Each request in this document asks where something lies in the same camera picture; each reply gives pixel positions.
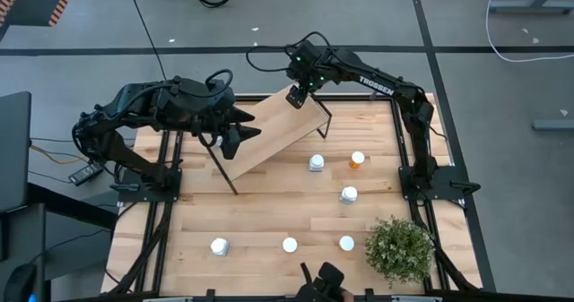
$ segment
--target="green plant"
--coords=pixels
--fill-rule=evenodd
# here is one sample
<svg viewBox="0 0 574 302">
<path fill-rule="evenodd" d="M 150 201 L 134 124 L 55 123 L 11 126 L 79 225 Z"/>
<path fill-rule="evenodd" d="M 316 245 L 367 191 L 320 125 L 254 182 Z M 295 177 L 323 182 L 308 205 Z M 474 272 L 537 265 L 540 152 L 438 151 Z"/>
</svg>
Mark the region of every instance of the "green plant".
<svg viewBox="0 0 574 302">
<path fill-rule="evenodd" d="M 367 262 L 376 272 L 385 275 L 389 287 L 393 282 L 421 282 L 431 270 L 434 245 L 426 229 L 412 221 L 379 220 L 367 238 Z"/>
</svg>

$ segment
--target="wooden tabletop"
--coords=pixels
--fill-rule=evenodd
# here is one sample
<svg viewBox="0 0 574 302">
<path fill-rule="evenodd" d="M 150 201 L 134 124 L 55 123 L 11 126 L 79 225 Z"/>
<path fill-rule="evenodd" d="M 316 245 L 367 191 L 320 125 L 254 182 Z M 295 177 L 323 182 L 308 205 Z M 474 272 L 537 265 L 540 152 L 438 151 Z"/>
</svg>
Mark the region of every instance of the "wooden tabletop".
<svg viewBox="0 0 574 302">
<path fill-rule="evenodd" d="M 171 217 L 162 296 L 204 296 L 207 289 L 215 289 L 218 296 L 294 295 L 304 283 L 301 262 L 312 276 L 323 262 L 332 263 L 345 274 L 343 286 L 355 294 L 364 294 L 365 288 L 375 294 L 423 293 L 421 283 L 389 288 L 365 261 L 364 241 L 376 218 L 411 219 L 397 173 L 400 158 L 390 103 L 325 104 L 333 113 L 328 137 L 311 133 L 237 178 L 237 196 L 197 139 L 185 136 L 182 192 Z M 253 103 L 239 106 L 249 111 Z M 442 132 L 436 115 L 432 126 Z M 160 139 L 161 134 L 142 128 L 135 151 L 156 160 Z M 448 165 L 445 141 L 434 134 L 430 141 L 439 164 Z M 353 151 L 366 156 L 359 169 L 349 167 Z M 313 154 L 325 158 L 323 172 L 309 172 Z M 345 186 L 357 188 L 356 203 L 338 201 Z M 443 249 L 470 282 L 482 286 L 463 211 L 449 202 L 433 204 Z M 117 278 L 140 252 L 147 211 L 147 203 L 138 203 L 117 224 L 108 262 Z M 355 240 L 351 252 L 338 246 L 345 235 Z M 218 237 L 230 241 L 225 257 L 211 252 L 210 244 Z M 293 254 L 282 249 L 286 237 L 299 243 Z M 154 260 L 148 265 L 146 288 L 151 287 Z M 431 275 L 437 288 L 436 267 Z M 102 291 L 114 285 L 106 278 Z"/>
</svg>

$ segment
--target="metal bracket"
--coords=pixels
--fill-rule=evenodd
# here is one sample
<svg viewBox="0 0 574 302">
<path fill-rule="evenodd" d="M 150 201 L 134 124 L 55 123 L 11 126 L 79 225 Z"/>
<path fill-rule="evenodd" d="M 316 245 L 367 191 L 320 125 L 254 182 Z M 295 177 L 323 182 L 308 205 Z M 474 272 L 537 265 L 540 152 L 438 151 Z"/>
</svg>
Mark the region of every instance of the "metal bracket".
<svg viewBox="0 0 574 302">
<path fill-rule="evenodd" d="M 458 200 L 469 195 L 469 193 L 465 191 L 465 188 L 458 186 L 463 183 L 458 181 L 461 178 L 458 175 L 457 167 L 439 167 L 433 175 L 434 187 L 425 194 L 421 194 L 421 192 L 413 186 L 411 182 L 412 171 L 412 167 L 401 167 L 398 169 L 403 195 L 407 200 Z"/>
<path fill-rule="evenodd" d="M 181 168 L 178 170 L 170 169 L 170 188 L 160 191 L 153 190 L 142 181 L 142 176 L 132 170 L 126 170 L 122 177 L 121 187 L 118 192 L 117 200 L 124 203 L 168 203 L 175 202 L 179 198 L 179 187 L 181 184 Z"/>
</svg>

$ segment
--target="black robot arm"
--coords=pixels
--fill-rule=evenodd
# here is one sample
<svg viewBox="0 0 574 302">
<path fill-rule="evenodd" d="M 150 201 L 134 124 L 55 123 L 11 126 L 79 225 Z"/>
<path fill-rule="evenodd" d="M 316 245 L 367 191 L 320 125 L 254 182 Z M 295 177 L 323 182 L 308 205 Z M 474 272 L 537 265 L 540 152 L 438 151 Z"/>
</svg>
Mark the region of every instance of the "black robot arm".
<svg viewBox="0 0 574 302">
<path fill-rule="evenodd" d="M 437 161 L 429 149 L 434 107 L 421 87 L 364 64 L 355 53 L 344 48 L 318 48 L 304 40 L 290 57 L 286 72 L 297 84 L 291 88 L 287 100 L 296 108 L 303 105 L 309 93 L 327 82 L 358 82 L 393 98 L 400 107 L 404 127 L 413 144 L 412 184 L 421 192 L 432 188 L 432 175 L 437 169 Z"/>
<path fill-rule="evenodd" d="M 227 73 L 228 81 L 214 79 L 220 73 Z M 72 130 L 74 143 L 90 160 L 113 160 L 153 186 L 170 186 L 169 169 L 130 150 L 116 130 L 150 126 L 155 131 L 190 132 L 206 147 L 221 136 L 223 157 L 231 160 L 242 141 L 261 133 L 241 125 L 255 118 L 233 106 L 231 80 L 231 71 L 221 70 L 205 82 L 176 76 L 165 82 L 128 84 L 108 105 L 96 105 L 92 113 L 81 114 Z M 210 134 L 212 140 L 207 142 L 203 134 Z"/>
</svg>

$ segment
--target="gray floor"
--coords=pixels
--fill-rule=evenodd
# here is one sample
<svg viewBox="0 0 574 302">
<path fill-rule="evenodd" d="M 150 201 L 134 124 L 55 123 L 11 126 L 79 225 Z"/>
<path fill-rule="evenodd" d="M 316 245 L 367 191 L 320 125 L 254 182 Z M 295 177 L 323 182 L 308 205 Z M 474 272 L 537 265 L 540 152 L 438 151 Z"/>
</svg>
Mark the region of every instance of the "gray floor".
<svg viewBox="0 0 574 302">
<path fill-rule="evenodd" d="M 488 0 L 422 0 L 435 46 L 486 46 Z M 312 30 L 334 44 L 421 46 L 411 0 L 231 0 L 208 10 L 197 0 L 138 0 L 159 47 L 281 45 Z M 502 46 L 574 45 L 574 15 L 494 14 L 491 34 Z M 0 48 L 149 47 L 131 0 L 71 0 L 55 28 L 11 27 Z M 525 58 L 544 55 L 507 55 Z M 363 60 L 434 91 L 424 54 L 365 53 Z M 262 66 L 286 65 L 280 54 L 255 55 Z M 492 54 L 438 55 L 498 291 L 574 297 L 574 224 L 570 172 L 572 133 L 537 133 L 535 118 L 574 115 L 574 59 L 510 64 Z M 281 73 L 259 73 L 243 55 L 161 56 L 166 74 L 201 80 L 217 69 L 235 73 L 236 92 L 274 92 Z M 0 94 L 32 92 L 32 135 L 69 138 L 81 111 L 110 101 L 126 83 L 161 77 L 154 56 L 0 56 Z M 328 92 L 366 91 L 356 84 Z M 564 117 L 561 109 L 569 111 Z M 134 135 L 134 131 L 125 131 Z M 73 151 L 70 144 L 42 143 Z M 79 166 L 54 167 L 32 154 L 30 169 L 66 177 Z M 72 197 L 105 191 L 109 179 L 75 188 L 30 176 Z M 55 282 L 55 298 L 93 296 L 100 265 L 78 279 Z"/>
</svg>

